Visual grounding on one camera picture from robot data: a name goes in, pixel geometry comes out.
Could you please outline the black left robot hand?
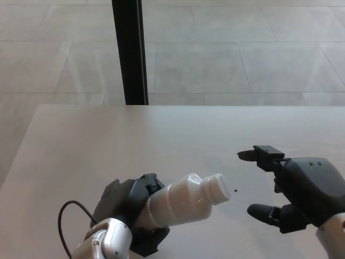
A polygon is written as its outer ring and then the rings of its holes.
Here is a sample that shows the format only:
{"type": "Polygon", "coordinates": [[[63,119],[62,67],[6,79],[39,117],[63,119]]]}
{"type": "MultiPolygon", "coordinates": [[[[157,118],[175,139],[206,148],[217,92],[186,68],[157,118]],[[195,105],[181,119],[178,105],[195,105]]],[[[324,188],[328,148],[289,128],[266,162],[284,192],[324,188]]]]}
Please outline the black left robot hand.
{"type": "Polygon", "coordinates": [[[155,173],[124,182],[116,179],[106,186],[93,217],[98,222],[114,218],[125,223],[133,235],[130,250],[143,257],[150,256],[158,252],[158,245],[167,237],[170,229],[148,230],[135,224],[148,198],[163,187],[155,173]]]}

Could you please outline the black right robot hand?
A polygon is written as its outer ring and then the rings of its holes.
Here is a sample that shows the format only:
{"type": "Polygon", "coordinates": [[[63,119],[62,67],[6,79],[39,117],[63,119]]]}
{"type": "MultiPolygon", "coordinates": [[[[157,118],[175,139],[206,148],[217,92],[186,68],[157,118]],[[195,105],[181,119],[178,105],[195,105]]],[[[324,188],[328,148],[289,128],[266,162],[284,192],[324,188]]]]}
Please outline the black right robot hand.
{"type": "Polygon", "coordinates": [[[238,152],[244,161],[256,162],[274,174],[274,191],[290,202],[282,207],[252,204],[247,213],[258,221],[278,227],[283,234],[322,226],[344,213],[344,178],[325,158],[287,158],[272,146],[254,146],[238,152]]]}

